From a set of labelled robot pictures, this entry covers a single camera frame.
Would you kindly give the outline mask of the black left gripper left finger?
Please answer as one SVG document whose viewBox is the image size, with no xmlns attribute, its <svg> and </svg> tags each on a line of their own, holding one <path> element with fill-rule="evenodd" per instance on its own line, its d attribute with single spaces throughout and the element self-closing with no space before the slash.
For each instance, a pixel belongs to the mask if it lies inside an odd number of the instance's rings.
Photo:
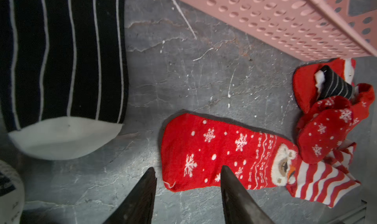
<svg viewBox="0 0 377 224">
<path fill-rule="evenodd" d="M 154 168 L 150 167 L 105 224 L 150 224 L 157 187 Z"/>
</svg>

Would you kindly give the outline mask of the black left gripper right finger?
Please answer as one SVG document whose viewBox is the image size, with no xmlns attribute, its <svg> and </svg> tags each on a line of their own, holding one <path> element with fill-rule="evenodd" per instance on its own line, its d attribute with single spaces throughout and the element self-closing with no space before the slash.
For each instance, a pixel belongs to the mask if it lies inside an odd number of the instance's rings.
<svg viewBox="0 0 377 224">
<path fill-rule="evenodd" d="M 221 169 L 221 195 L 227 224 L 272 224 L 228 166 Z"/>
</svg>

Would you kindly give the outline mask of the red snowflake bear sock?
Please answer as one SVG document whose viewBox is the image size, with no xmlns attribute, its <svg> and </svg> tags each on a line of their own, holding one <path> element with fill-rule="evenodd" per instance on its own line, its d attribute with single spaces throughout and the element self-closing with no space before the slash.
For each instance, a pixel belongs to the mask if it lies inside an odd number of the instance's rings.
<svg viewBox="0 0 377 224">
<path fill-rule="evenodd" d="M 172 192 L 220 186 L 223 166 L 246 189 L 259 190 L 296 182 L 298 149 L 274 134 L 183 114 L 165 128 L 161 160 Z"/>
</svg>

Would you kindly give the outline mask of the red white striped sock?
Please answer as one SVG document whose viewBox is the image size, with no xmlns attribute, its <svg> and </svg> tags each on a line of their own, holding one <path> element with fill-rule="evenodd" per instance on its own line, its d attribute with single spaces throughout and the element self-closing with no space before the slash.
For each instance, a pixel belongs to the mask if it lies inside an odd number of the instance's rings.
<svg viewBox="0 0 377 224">
<path fill-rule="evenodd" d="M 333 208 L 348 192 L 361 183 L 349 171 L 357 143 L 346 140 L 317 164 L 298 159 L 293 184 L 286 186 L 296 198 L 320 202 Z"/>
</svg>

